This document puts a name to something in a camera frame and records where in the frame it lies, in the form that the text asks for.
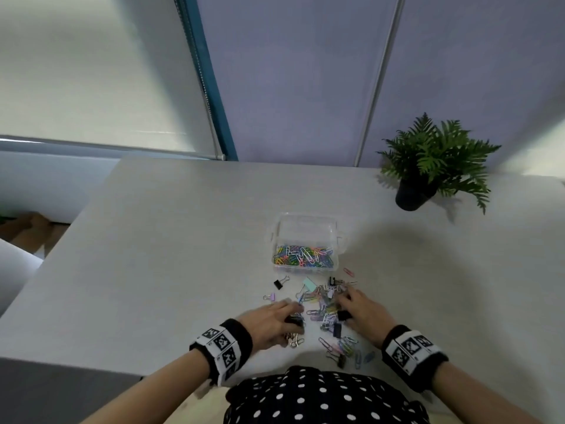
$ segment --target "potted plant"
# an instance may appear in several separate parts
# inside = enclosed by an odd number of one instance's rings
[[[500,146],[469,138],[459,120],[433,124],[426,113],[417,117],[408,131],[397,131],[385,140],[390,150],[378,151],[387,164],[382,172],[400,178],[397,205],[414,211],[437,191],[453,196],[459,191],[472,193],[485,213],[490,190],[486,187],[486,157]]]

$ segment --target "forearm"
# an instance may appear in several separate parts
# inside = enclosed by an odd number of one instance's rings
[[[540,424],[449,362],[437,369],[432,387],[436,396],[465,424]]]
[[[123,392],[82,424],[161,424],[209,373],[206,358],[192,350]]]

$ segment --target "teal strip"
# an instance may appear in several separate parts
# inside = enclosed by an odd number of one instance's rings
[[[198,61],[200,61],[200,72],[202,85],[208,94],[208,103],[210,104],[210,112],[212,114],[212,123],[216,129],[216,135],[222,153],[227,160],[238,160],[236,146],[233,144],[228,119],[225,117],[224,105],[220,97],[220,91],[217,88],[208,45],[204,35],[204,28],[200,19],[200,11],[198,10],[197,0],[175,0],[182,20],[182,26],[187,35],[188,45],[192,53],[194,67],[198,71]]]

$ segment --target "black plant pot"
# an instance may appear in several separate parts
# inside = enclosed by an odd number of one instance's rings
[[[400,187],[396,193],[396,205],[406,211],[415,211],[436,194],[438,186],[434,183],[400,180]]]

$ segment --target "person's left hand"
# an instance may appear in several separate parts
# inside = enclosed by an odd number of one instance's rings
[[[288,341],[284,337],[285,333],[303,335],[303,328],[284,322],[290,314],[301,312],[304,312],[304,307],[298,302],[280,301],[252,309],[237,317],[236,320],[243,324],[253,340],[251,355],[274,345],[286,347]]]

